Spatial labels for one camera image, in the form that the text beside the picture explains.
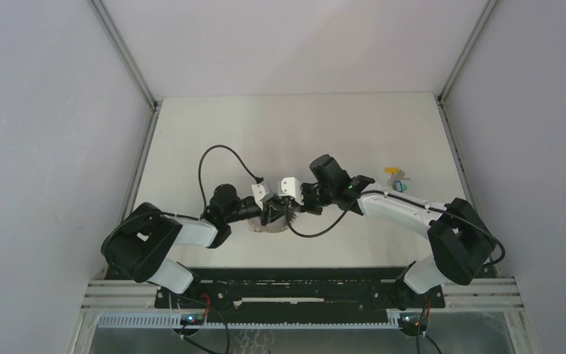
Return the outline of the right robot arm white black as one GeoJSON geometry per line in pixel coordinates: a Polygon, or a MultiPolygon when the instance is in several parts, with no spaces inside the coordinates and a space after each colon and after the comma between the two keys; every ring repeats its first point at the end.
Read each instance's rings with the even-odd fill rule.
{"type": "Polygon", "coordinates": [[[407,307],[417,306],[431,288],[448,282],[469,285],[503,244],[492,235],[473,206],[462,198],[448,204],[432,203],[392,190],[363,175],[351,177],[325,154],[310,164],[315,182],[287,177],[278,185],[287,209],[321,214],[324,207],[337,206],[350,212],[381,218],[409,229],[428,241],[431,254],[412,262],[399,276],[396,296],[407,307]]]}

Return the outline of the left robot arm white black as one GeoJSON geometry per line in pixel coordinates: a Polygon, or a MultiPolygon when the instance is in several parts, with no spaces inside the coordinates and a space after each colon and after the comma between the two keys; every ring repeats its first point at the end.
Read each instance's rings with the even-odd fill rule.
{"type": "Polygon", "coordinates": [[[290,196],[274,194],[261,184],[253,195],[240,198],[230,184],[221,184],[199,217],[164,212],[144,202],[103,241],[101,253],[107,263],[137,283],[148,282],[172,292],[185,308],[201,296],[195,275],[169,256],[175,245],[215,249],[231,234],[231,224],[256,218],[268,226],[290,212],[290,196]]]}

